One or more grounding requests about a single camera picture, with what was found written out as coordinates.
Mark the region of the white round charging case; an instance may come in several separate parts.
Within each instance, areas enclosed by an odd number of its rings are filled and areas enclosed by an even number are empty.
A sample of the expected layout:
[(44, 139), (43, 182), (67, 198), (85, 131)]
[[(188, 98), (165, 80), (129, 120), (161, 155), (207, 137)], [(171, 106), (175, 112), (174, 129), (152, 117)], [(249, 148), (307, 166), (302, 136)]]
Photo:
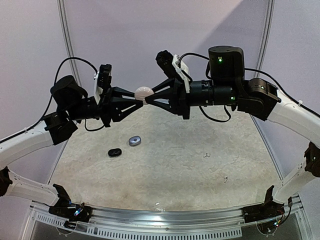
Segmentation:
[(138, 101), (145, 101), (147, 97), (154, 94), (154, 91), (147, 86), (141, 86), (134, 92), (134, 98)]

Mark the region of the blue earbud charging case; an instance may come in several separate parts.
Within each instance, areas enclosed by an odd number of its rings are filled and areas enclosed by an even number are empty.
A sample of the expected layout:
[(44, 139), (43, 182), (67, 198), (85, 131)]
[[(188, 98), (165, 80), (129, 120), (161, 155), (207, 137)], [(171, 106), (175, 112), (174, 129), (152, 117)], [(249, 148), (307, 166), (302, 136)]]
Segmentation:
[(138, 146), (141, 142), (142, 142), (142, 139), (140, 136), (133, 136), (128, 140), (128, 144), (131, 147)]

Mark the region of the black earbud charging case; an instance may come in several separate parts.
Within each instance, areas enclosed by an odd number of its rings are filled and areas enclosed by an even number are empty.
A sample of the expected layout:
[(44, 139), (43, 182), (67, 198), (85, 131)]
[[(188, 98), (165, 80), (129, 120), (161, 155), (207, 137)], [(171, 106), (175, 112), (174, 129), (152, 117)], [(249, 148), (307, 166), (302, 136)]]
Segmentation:
[(107, 154), (110, 158), (116, 158), (122, 155), (122, 150), (120, 148), (112, 148)]

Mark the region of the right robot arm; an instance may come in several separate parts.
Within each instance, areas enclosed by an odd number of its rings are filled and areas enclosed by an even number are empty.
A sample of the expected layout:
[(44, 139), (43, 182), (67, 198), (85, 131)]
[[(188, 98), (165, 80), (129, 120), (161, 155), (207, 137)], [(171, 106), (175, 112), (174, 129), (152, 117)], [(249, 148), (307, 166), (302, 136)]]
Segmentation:
[(282, 125), (308, 139), (309, 145), (304, 153), (306, 161), (280, 183), (271, 186), (258, 208), (262, 218), (269, 218), (292, 195), (319, 177), (320, 116), (294, 100), (275, 80), (246, 80), (247, 68), (240, 47), (213, 46), (206, 59), (206, 79), (195, 81), (181, 56), (159, 52), (156, 62), (167, 75), (167, 80), (154, 87), (145, 102), (184, 119), (190, 117), (191, 107), (230, 107), (233, 111)]

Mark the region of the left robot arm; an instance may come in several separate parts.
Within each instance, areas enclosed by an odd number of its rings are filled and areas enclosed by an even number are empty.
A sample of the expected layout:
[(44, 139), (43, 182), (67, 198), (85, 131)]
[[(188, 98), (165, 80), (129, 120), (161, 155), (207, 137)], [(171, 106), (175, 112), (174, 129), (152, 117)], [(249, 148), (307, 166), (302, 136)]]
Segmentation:
[(0, 141), (0, 195), (40, 202), (63, 216), (74, 213), (74, 205), (65, 189), (57, 184), (43, 183), (19, 176), (9, 170), (9, 164), (37, 150), (58, 145), (68, 140), (82, 120), (101, 120), (107, 128), (111, 122), (120, 122), (144, 103), (133, 92), (111, 87), (110, 78), (99, 95), (88, 96), (72, 75), (58, 80), (50, 89), (57, 104), (55, 112), (43, 116), (30, 126)]

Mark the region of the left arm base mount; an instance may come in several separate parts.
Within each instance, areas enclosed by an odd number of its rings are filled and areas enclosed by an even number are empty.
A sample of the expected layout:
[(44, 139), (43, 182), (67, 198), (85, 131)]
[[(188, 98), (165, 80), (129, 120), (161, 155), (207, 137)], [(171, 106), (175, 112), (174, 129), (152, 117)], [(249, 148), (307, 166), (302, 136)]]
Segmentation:
[(54, 206), (50, 206), (48, 212), (52, 215), (68, 219), (70, 222), (88, 223), (92, 216), (93, 208), (85, 203), (75, 204), (69, 201), (59, 200)]

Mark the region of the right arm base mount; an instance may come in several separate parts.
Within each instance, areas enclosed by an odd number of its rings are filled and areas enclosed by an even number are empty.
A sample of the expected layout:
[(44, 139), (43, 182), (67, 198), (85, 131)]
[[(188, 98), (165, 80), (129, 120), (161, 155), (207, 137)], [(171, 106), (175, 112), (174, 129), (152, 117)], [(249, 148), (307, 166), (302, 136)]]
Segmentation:
[(257, 222), (269, 218), (281, 216), (274, 225), (280, 225), (285, 222), (291, 214), (293, 202), (288, 202), (289, 213), (285, 216), (284, 204), (276, 202), (267, 202), (255, 205), (245, 206), (241, 209), (245, 223)]

